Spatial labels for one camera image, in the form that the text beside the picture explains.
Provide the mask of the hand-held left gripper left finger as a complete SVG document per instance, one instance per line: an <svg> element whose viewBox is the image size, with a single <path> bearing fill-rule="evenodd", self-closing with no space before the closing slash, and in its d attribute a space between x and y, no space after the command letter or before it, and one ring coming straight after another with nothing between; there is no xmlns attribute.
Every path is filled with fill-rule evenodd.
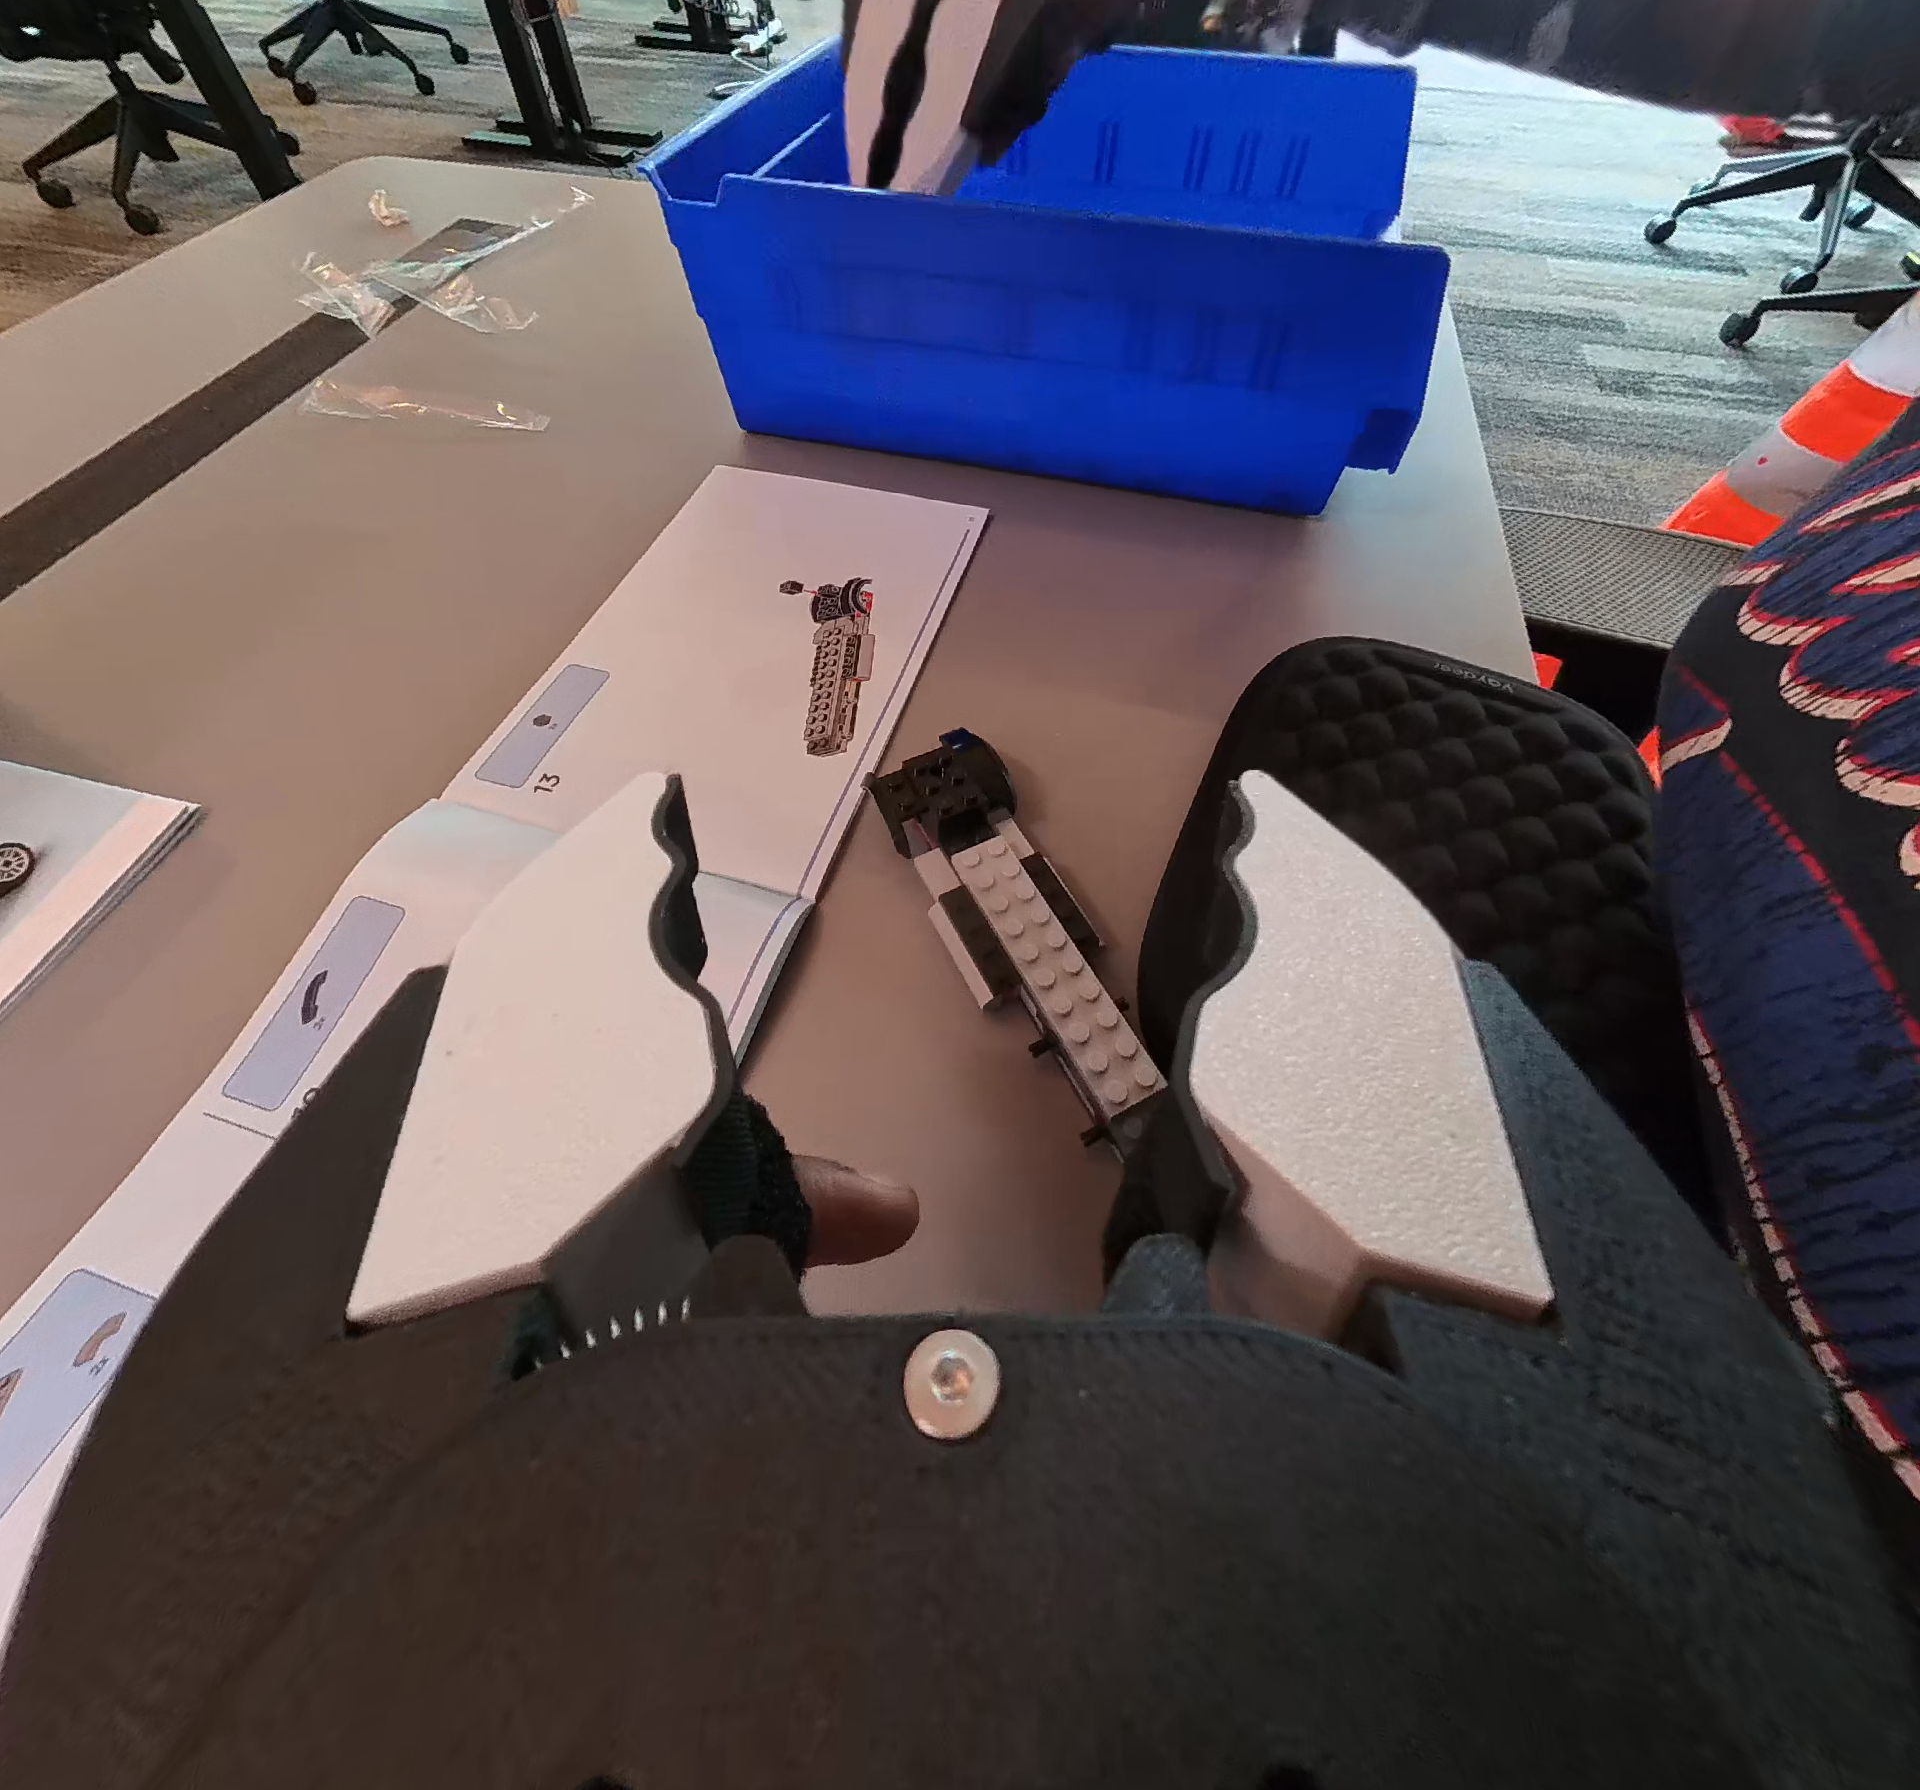
<svg viewBox="0 0 1920 1790"><path fill-rule="evenodd" d="M474 914L348 1322L537 1288L565 1337L624 1337L681 1302L707 1260L684 1163L736 1091L698 868L679 777L645 772Z"/></svg>

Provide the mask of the clear plastic bag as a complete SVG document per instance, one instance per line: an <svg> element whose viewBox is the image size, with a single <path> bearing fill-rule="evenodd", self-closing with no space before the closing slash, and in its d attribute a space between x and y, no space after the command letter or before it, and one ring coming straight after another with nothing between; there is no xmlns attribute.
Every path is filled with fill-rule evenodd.
<svg viewBox="0 0 1920 1790"><path fill-rule="evenodd" d="M592 194L583 187L569 186L565 199L516 221L458 217L426 242L415 244L409 253L365 266L359 278L377 290L422 299L432 292L450 290L456 278L469 273L486 258L517 242L537 237L592 202Z"/></svg>
<svg viewBox="0 0 1920 1790"><path fill-rule="evenodd" d="M482 292L463 264L383 261L348 269L317 253L299 261L303 290L298 302L346 321L365 337L380 335L407 307L424 309L480 335L529 330L537 312Z"/></svg>
<svg viewBox="0 0 1920 1790"><path fill-rule="evenodd" d="M299 391L301 413L359 423L426 423L492 434L545 434L552 415L503 399L317 376Z"/></svg>

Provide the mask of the person's left hand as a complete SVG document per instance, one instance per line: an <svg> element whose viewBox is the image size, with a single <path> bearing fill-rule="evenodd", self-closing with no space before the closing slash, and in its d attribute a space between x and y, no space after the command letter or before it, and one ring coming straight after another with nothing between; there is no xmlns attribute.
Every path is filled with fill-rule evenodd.
<svg viewBox="0 0 1920 1790"><path fill-rule="evenodd" d="M734 1090L679 1167L707 1247L755 1235L798 1278L902 1250L921 1221L911 1185L824 1155L795 1154L767 1109Z"/></svg>

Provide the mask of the open instruction booklet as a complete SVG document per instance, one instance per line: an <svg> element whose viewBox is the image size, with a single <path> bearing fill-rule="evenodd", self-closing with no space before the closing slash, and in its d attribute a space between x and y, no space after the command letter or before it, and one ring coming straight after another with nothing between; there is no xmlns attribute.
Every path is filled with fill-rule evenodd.
<svg viewBox="0 0 1920 1790"><path fill-rule="evenodd" d="M988 519L707 474L444 791L348 872L225 1056L6 1312L6 1541L40 1530L153 1297L373 1009L645 772L681 777L701 983L748 1047Z"/></svg>

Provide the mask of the person's patterned shirt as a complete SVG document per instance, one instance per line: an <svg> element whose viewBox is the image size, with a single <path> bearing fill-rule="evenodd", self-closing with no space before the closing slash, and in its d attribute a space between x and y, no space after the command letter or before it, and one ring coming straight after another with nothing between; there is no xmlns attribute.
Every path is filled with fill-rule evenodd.
<svg viewBox="0 0 1920 1790"><path fill-rule="evenodd" d="M1657 872L1728 1212L1915 1496L1915 408L1701 600L1657 703Z"/></svg>

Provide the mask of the orange traffic cone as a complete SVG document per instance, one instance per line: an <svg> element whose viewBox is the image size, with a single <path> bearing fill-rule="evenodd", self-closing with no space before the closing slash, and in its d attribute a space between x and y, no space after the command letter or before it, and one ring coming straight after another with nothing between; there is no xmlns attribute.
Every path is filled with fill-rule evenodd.
<svg viewBox="0 0 1920 1790"><path fill-rule="evenodd" d="M1662 530L1751 547L1878 441L1918 394L1918 298L1853 345Z"/></svg>

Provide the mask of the blue plastic bin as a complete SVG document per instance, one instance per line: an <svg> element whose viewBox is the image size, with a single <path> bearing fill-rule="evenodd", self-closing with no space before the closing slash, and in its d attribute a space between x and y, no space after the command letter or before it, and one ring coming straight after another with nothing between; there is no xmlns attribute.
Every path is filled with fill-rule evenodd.
<svg viewBox="0 0 1920 1790"><path fill-rule="evenodd" d="M1417 72L1111 47L950 195L849 186L834 41L637 166L738 423L1318 516L1394 472L1449 260L1401 242Z"/></svg>

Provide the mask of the grey mesh panel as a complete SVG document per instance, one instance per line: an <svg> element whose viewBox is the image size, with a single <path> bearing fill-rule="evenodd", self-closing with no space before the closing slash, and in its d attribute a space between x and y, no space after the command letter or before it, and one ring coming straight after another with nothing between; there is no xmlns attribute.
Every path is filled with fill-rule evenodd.
<svg viewBox="0 0 1920 1790"><path fill-rule="evenodd" d="M1746 556L1715 537L1567 509L1503 506L1500 531L1529 625L1660 652Z"/></svg>

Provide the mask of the partly built grey lego model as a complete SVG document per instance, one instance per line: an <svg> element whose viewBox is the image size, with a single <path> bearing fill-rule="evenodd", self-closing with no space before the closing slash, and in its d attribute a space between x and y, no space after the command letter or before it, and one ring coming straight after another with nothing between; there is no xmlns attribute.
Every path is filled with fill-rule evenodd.
<svg viewBox="0 0 1920 1790"><path fill-rule="evenodd" d="M1101 938L1018 822L1001 754L958 728L869 774L868 799L927 894L927 923L984 1014L1019 1014L1025 1052L1083 1113L1082 1141L1122 1155L1165 1077L1098 972Z"/></svg>

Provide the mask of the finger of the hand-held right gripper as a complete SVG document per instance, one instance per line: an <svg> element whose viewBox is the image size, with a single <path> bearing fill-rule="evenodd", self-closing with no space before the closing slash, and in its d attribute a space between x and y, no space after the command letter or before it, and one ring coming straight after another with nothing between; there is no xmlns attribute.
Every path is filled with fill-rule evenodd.
<svg viewBox="0 0 1920 1790"><path fill-rule="evenodd" d="M948 174L943 191L952 194L974 168L981 148L979 127L988 105L1018 54L1045 0L943 0L932 15L925 44L925 87L919 113L909 129L918 137L923 126L946 140Z"/></svg>
<svg viewBox="0 0 1920 1790"><path fill-rule="evenodd" d="M943 0L846 0L841 111L847 179L857 189L941 194L948 142L925 123L927 41Z"/></svg>

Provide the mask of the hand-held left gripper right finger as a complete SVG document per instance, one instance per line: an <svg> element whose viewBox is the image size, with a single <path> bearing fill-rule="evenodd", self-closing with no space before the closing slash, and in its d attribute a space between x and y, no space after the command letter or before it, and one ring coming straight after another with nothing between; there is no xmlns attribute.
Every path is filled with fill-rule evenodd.
<svg viewBox="0 0 1920 1790"><path fill-rule="evenodd" d="M1381 1288L1540 1324L1554 1284L1451 938L1265 772L1228 802L1234 940L1163 1091L1115 1123L1108 1278L1173 1235L1224 1315L1347 1325Z"/></svg>

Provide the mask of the closed instruction booklet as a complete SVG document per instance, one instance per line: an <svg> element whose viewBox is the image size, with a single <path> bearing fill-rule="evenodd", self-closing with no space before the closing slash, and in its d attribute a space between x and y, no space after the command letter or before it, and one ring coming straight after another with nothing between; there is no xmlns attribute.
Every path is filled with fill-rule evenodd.
<svg viewBox="0 0 1920 1790"><path fill-rule="evenodd" d="M1 1014L203 817L198 802L1 762Z"/></svg>

